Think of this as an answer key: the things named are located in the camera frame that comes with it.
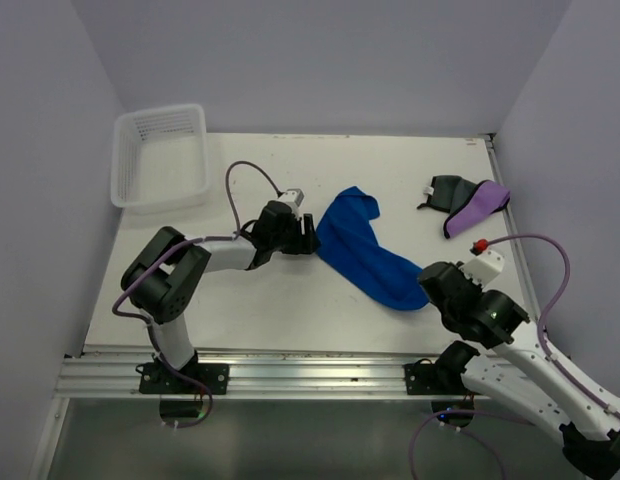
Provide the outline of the blue towel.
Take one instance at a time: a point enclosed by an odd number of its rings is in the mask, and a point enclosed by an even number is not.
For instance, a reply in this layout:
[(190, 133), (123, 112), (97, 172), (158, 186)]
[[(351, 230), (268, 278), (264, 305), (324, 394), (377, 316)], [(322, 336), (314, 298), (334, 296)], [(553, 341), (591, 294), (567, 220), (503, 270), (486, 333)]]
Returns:
[(326, 209), (316, 234), (317, 255), (372, 300), (397, 311), (417, 311), (429, 299), (418, 283), (421, 267), (379, 244), (371, 222), (377, 200), (356, 186), (340, 192)]

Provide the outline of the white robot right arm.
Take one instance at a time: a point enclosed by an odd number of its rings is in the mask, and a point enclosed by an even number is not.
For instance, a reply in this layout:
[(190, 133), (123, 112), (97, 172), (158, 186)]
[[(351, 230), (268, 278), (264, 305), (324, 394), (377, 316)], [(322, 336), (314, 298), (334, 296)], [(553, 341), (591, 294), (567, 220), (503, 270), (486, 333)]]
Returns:
[(435, 262), (418, 281), (444, 327), (457, 335), (439, 357), (441, 389), (486, 395), (532, 423), (590, 479), (620, 470), (620, 397), (592, 380), (508, 295), (487, 289), (505, 259), (486, 251), (467, 262)]

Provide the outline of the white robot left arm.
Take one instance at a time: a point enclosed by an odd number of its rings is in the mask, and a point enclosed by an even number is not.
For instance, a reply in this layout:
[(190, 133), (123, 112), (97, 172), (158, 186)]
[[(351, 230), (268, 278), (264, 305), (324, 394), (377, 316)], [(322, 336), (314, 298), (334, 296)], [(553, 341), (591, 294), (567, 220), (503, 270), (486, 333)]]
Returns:
[(320, 246), (313, 215), (287, 201), (271, 200), (259, 217), (230, 236), (188, 239), (173, 227), (161, 228), (124, 272), (121, 296), (112, 312), (138, 318), (165, 367), (162, 379), (175, 392), (191, 390), (198, 379), (196, 351), (185, 311), (201, 278), (225, 270), (260, 268), (276, 253), (312, 255)]

